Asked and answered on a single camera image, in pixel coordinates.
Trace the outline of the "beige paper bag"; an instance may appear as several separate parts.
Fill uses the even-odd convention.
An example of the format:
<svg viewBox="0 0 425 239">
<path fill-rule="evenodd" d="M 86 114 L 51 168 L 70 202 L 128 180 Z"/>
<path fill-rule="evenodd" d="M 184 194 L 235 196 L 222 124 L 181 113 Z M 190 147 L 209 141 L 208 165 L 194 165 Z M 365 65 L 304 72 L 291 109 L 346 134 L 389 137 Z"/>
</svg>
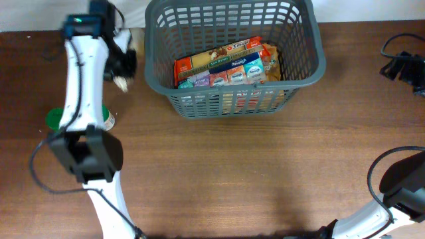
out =
<svg viewBox="0 0 425 239">
<path fill-rule="evenodd" d="M 115 73 L 113 77 L 114 83 L 122 92 L 127 93 L 133 84 L 137 61 L 145 55 L 144 37 L 145 31 L 142 28 L 130 28 L 124 29 L 114 39 L 124 54 L 118 73 Z"/>
</svg>

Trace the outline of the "green lid jar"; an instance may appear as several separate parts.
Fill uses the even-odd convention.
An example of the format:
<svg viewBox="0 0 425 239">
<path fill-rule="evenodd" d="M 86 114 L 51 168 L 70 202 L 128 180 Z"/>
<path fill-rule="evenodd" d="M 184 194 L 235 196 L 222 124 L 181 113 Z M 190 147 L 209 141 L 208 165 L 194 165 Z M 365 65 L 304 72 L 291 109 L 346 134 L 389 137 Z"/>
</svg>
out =
<svg viewBox="0 0 425 239">
<path fill-rule="evenodd" d="M 110 112 L 110 110 L 105 105 L 102 106 L 102 115 L 104 119 L 105 130 L 106 131 L 111 130 L 114 127 L 116 120 L 114 115 Z"/>
<path fill-rule="evenodd" d="M 62 108 L 53 108 L 47 113 L 45 122 L 51 130 L 58 131 L 63 111 Z"/>
</svg>

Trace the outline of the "red spaghetti packet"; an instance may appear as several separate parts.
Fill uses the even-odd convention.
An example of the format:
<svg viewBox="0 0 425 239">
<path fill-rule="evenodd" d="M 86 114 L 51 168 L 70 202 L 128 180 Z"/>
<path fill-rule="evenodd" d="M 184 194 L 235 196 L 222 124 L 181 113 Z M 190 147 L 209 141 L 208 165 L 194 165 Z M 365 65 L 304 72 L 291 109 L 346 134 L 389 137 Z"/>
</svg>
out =
<svg viewBox="0 0 425 239">
<path fill-rule="evenodd" d="M 255 52 L 262 60 L 269 60 L 271 53 L 266 45 L 261 43 L 261 40 L 262 37 L 252 37 L 177 59 L 174 63 L 175 87 L 178 88 L 181 81 L 191 76 L 204 73 L 207 70 L 211 73 L 211 70 L 228 63 L 230 63 L 231 68 L 234 68 L 236 63 L 233 64 L 233 62 Z"/>
</svg>

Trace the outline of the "grey plastic basket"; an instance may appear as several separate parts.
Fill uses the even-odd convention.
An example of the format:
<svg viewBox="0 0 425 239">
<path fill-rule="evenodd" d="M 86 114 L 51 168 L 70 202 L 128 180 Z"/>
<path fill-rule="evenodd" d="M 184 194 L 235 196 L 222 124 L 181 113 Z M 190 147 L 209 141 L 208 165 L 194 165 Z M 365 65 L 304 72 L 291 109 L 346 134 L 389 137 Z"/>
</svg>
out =
<svg viewBox="0 0 425 239">
<path fill-rule="evenodd" d="M 152 1 L 145 79 L 185 118 L 271 114 L 325 73 L 311 0 Z"/>
</svg>

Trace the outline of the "blue white carton box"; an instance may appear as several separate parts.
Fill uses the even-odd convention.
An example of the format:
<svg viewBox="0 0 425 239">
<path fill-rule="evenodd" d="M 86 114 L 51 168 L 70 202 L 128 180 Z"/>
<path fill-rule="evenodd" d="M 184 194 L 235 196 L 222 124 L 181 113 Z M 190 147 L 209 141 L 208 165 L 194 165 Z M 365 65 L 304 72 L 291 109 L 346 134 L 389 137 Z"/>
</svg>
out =
<svg viewBox="0 0 425 239">
<path fill-rule="evenodd" d="M 181 81 L 178 89 L 255 84 L 264 83 L 267 80 L 263 61 L 257 52 L 240 58 L 234 63 L 236 63 L 234 68 L 231 68 L 228 63 L 211 70 L 211 73 L 207 70 L 191 76 Z"/>
</svg>

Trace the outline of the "beige coffee mix bag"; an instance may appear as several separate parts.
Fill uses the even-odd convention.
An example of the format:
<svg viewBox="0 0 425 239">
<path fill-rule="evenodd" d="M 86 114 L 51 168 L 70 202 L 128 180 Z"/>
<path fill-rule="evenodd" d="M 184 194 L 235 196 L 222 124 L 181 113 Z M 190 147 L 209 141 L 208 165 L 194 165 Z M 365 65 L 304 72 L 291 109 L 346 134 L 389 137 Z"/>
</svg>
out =
<svg viewBox="0 0 425 239">
<path fill-rule="evenodd" d="M 256 51 L 242 56 L 224 65 L 229 86 L 253 85 L 258 86 L 266 82 L 277 82 L 281 79 L 280 63 L 277 48 L 269 44 L 256 47 Z M 242 112 L 266 112 L 270 107 L 275 91 L 247 90 L 238 91 L 235 95 L 223 95 L 223 110 L 228 114 L 232 110 L 235 114 Z M 236 98 L 234 107 L 230 106 L 232 97 Z"/>
</svg>

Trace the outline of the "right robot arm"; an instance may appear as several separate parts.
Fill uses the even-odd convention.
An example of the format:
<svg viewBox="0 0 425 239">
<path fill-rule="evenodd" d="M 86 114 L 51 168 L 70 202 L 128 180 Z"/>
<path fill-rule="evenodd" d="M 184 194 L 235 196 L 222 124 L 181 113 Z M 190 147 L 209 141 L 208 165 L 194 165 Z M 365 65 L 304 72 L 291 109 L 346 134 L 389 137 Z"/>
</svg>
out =
<svg viewBox="0 0 425 239">
<path fill-rule="evenodd" d="M 375 167 L 402 151 L 416 153 L 392 164 L 382 176 L 379 194 L 372 186 Z M 402 146 L 385 151 L 369 167 L 367 186 L 372 201 L 346 218 L 321 227 L 315 238 L 382 238 L 392 230 L 424 221 L 424 147 Z"/>
</svg>

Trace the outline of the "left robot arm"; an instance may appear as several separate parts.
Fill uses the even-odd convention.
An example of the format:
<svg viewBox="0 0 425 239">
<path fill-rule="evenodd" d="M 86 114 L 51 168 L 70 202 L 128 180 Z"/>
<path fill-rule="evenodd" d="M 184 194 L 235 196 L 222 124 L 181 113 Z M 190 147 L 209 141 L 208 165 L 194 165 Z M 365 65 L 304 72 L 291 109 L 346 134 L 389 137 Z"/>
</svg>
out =
<svg viewBox="0 0 425 239">
<path fill-rule="evenodd" d="M 116 26 L 119 10 L 91 1 L 86 14 L 67 16 L 62 37 L 67 56 L 66 97 L 58 131 L 46 142 L 74 175 L 94 205 L 104 238 L 145 238 L 127 210 L 120 171 L 124 153 L 103 117 L 105 81 L 127 86 L 135 76 L 137 52 L 131 31 Z"/>
</svg>

